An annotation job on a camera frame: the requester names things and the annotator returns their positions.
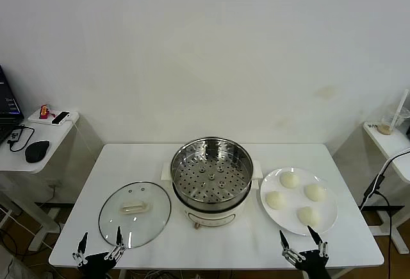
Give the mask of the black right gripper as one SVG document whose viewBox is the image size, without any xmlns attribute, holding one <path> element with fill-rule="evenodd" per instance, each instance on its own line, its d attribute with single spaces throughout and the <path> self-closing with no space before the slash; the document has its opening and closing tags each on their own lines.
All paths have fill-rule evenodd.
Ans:
<svg viewBox="0 0 410 279">
<path fill-rule="evenodd" d="M 301 260 L 299 254 L 290 248 L 284 233 L 280 230 L 279 235 L 283 248 L 282 256 L 291 265 L 296 265 L 298 270 L 307 273 L 309 279 L 330 279 L 330 275 L 326 270 L 326 265 L 329 260 L 327 242 L 324 242 L 321 236 L 312 227 L 307 226 L 307 228 L 318 249 L 300 252 L 299 254 L 305 258 Z"/>
</svg>

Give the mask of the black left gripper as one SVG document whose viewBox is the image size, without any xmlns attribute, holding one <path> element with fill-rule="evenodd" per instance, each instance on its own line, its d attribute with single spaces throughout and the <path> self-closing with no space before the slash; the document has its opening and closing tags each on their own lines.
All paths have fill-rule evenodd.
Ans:
<svg viewBox="0 0 410 279">
<path fill-rule="evenodd" d="M 77 251 L 72 254 L 72 257 L 77 265 L 81 265 L 78 270 L 83 278 L 105 279 L 108 277 L 108 272 L 115 267 L 115 260 L 120 260 L 126 250 L 121 229 L 119 226 L 117 227 L 115 247 L 109 254 L 103 252 L 85 257 L 87 238 L 88 232 L 85 232 L 78 243 Z"/>
</svg>

